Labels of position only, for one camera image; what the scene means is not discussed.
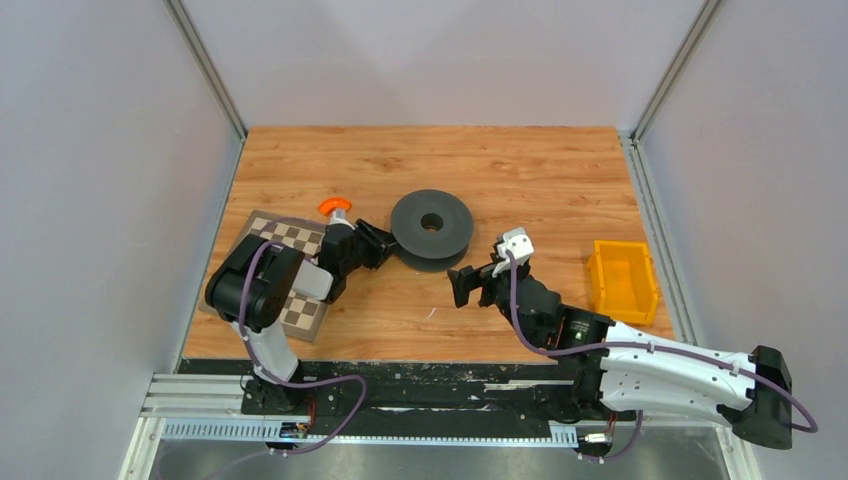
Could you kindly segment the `yellow plastic bin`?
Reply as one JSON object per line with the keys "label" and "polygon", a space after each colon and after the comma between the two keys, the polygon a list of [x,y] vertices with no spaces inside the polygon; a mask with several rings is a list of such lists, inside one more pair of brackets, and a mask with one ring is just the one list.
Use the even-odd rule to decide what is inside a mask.
{"label": "yellow plastic bin", "polygon": [[586,266],[592,310],[632,326],[652,326],[659,289],[646,242],[595,240]]}

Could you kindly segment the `orange curved plastic piece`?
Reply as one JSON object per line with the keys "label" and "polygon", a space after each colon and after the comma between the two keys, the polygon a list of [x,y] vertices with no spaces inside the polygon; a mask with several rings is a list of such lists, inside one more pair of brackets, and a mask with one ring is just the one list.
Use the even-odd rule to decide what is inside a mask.
{"label": "orange curved plastic piece", "polygon": [[349,200],[342,197],[331,197],[319,204],[318,211],[323,216],[330,216],[335,210],[347,212],[351,207],[352,203]]}

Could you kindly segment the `aluminium frame post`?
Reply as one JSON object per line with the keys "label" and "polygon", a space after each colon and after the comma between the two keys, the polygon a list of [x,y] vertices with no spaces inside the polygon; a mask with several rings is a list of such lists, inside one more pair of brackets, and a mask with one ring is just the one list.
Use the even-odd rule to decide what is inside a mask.
{"label": "aluminium frame post", "polygon": [[196,64],[198,65],[207,85],[218,102],[226,120],[234,134],[244,143],[248,136],[248,128],[240,115],[236,104],[230,95],[221,74],[216,68],[200,31],[195,25],[184,1],[164,0],[164,4],[172,16],[177,29],[186,42]]}
{"label": "aluminium frame post", "polygon": [[640,143],[646,137],[667,97],[671,94],[676,82],[688,65],[690,58],[695,53],[695,50],[708,32],[715,16],[723,5],[724,1],[722,0],[706,0],[701,3],[694,20],[662,74],[636,126],[631,131],[630,139],[633,144]]}

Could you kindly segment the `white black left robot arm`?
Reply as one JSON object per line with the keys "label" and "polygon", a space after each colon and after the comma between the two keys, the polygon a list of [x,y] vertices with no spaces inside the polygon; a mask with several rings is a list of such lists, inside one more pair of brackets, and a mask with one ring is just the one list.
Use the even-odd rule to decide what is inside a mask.
{"label": "white black left robot arm", "polygon": [[204,303],[239,335],[256,381],[269,386],[267,400],[282,414],[300,410],[306,390],[365,380],[347,375],[305,382],[301,361],[289,346],[279,317],[289,295],[334,303],[347,277],[359,268],[378,269],[395,252],[388,231],[364,220],[332,221],[324,227],[316,254],[309,256],[281,241],[246,235],[207,282]]}

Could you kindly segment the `aluminium frame post left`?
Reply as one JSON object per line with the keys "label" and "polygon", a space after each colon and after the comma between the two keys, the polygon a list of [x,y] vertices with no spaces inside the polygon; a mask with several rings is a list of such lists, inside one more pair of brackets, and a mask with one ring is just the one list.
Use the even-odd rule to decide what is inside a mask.
{"label": "aluminium frame post left", "polygon": [[196,64],[198,65],[207,85],[218,102],[226,120],[234,134],[244,143],[248,136],[248,128],[240,115],[236,104],[230,95],[221,74],[216,68],[200,31],[195,25],[184,1],[164,0],[164,4],[172,16],[177,29],[186,42]]}

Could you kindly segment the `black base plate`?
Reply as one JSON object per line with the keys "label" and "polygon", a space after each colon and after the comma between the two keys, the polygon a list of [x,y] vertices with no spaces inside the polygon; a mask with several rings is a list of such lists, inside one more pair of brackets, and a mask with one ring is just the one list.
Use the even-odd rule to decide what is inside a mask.
{"label": "black base plate", "polygon": [[301,367],[305,382],[358,375],[367,390],[342,382],[286,395],[259,384],[247,360],[185,359],[177,371],[235,375],[238,412],[305,416],[318,435],[339,428],[348,436],[542,438],[550,422],[637,418],[580,398],[572,373],[554,363],[304,361]]}

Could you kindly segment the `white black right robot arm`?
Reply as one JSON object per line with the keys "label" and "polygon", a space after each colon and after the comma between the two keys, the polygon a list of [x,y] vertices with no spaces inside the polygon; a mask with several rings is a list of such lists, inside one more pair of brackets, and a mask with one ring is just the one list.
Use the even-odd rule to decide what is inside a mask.
{"label": "white black right robot arm", "polygon": [[608,316],[563,303],[527,265],[494,264],[447,272],[457,307],[479,290],[531,352],[574,376],[571,403],[584,417],[666,410],[727,425],[769,449],[793,445],[792,379],[782,352],[709,350],[650,335]]}

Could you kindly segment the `black cable spool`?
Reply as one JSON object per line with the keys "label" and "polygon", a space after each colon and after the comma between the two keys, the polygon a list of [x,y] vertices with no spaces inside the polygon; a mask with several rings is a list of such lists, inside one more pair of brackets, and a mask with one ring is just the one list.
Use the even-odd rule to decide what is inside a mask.
{"label": "black cable spool", "polygon": [[402,197],[390,214],[395,255],[418,271],[441,272],[465,256],[474,232],[466,204],[451,193],[424,189]]}

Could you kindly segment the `aluminium side rail right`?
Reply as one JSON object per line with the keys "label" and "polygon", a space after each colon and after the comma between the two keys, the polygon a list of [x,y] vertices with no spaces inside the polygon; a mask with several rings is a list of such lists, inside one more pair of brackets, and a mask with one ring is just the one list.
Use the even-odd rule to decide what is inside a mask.
{"label": "aluminium side rail right", "polygon": [[[618,135],[675,338],[684,343],[697,345],[699,331],[693,323],[693,316],[687,303],[687,292],[682,286],[674,261],[662,211],[647,168],[646,157],[633,133],[620,130]],[[760,479],[762,477],[752,448],[735,437],[728,427],[708,424],[704,421],[691,421],[687,427],[712,430],[710,438],[717,448],[712,458],[724,468],[728,479]]]}

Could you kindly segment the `aluminium frame post right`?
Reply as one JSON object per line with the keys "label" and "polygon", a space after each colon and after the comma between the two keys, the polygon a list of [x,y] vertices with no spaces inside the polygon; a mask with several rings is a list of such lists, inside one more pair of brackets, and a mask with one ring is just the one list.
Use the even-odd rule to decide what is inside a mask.
{"label": "aluminium frame post right", "polygon": [[715,16],[723,5],[724,1],[722,0],[706,0],[701,3],[694,20],[662,74],[636,126],[631,131],[630,139],[633,144],[640,143],[646,137],[667,97],[671,94],[676,82],[688,65],[690,58],[695,53],[695,50],[708,32]]}

